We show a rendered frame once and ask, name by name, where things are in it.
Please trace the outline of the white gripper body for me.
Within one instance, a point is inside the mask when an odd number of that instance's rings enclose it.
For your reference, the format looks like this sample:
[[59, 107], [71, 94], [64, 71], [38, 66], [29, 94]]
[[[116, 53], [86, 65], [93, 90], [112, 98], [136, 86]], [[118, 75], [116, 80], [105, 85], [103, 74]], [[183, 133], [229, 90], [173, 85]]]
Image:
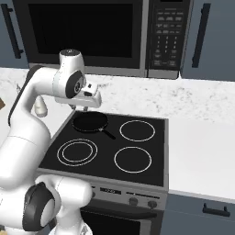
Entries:
[[88, 106], [94, 108], [99, 108], [102, 104], [102, 98], [99, 91], [97, 91], [95, 94], [89, 92], [81, 92], [72, 99], [56, 97], [55, 101], [60, 104], [67, 104], [72, 106]]

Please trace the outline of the black and steel stove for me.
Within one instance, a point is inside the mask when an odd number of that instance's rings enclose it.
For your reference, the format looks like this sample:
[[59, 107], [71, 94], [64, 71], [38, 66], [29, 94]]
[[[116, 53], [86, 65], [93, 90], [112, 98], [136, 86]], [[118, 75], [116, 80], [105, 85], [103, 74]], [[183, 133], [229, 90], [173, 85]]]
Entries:
[[[73, 127], [74, 111], [54, 135], [39, 166], [39, 174], [58, 174], [85, 180], [95, 197], [87, 207], [165, 210], [168, 192], [168, 121], [153, 117], [108, 114], [106, 130], [83, 133]], [[136, 197], [136, 206], [129, 199]], [[150, 209], [149, 201], [157, 207]]]

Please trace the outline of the black frying pan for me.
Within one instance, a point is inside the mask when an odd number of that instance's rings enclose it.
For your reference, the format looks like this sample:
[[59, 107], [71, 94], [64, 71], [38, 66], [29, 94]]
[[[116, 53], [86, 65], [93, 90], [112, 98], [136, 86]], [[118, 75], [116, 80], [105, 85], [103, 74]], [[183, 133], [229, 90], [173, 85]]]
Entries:
[[101, 112], [88, 111], [77, 113], [72, 124], [77, 131], [83, 133], [103, 132], [112, 140], [116, 138], [113, 134], [106, 130], [108, 118], [107, 115]]

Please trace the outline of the black and steel microwave oven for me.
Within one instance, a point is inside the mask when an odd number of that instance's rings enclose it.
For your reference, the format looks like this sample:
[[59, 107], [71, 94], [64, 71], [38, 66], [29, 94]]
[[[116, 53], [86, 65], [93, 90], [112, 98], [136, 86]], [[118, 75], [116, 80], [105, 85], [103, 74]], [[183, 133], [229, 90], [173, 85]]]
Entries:
[[192, 0], [12, 0], [29, 66], [82, 53], [90, 74], [175, 79]]

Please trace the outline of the grey-blue cupboard door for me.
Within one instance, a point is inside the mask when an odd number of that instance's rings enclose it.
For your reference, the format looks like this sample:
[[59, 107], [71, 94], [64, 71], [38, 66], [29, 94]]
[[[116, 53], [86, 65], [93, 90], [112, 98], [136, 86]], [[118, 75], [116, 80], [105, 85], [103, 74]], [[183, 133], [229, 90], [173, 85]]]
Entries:
[[[197, 68], [192, 67], [201, 8], [210, 3], [207, 30]], [[192, 0], [181, 76], [235, 82], [235, 0]]]
[[[9, 17], [11, 19], [13, 30], [16, 35], [17, 45], [19, 49], [22, 50], [22, 53], [20, 54], [20, 59], [17, 59], [15, 57], [1, 4], [6, 4], [7, 8], [10, 9]], [[17, 15], [12, 0], [0, 0], [0, 67], [19, 69], [28, 68], [28, 60], [19, 31]]]

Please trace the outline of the black oven door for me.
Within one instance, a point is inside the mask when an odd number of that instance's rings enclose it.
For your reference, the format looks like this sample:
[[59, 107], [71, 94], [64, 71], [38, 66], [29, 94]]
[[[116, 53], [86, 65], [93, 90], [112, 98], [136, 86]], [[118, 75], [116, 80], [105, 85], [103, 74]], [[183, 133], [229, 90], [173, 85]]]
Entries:
[[93, 235], [160, 235], [162, 212], [154, 218], [124, 218], [113, 212], [99, 212], [82, 209], [84, 222], [90, 227]]

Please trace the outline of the grey-blue drawer front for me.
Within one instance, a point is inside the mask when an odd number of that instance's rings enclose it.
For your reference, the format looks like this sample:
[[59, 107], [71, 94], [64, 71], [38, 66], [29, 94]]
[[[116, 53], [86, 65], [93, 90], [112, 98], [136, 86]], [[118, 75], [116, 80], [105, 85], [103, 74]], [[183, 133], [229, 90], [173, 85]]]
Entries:
[[[230, 217], [203, 213], [204, 203], [220, 210], [227, 207]], [[235, 235], [235, 204], [170, 194], [163, 215], [161, 235]]]

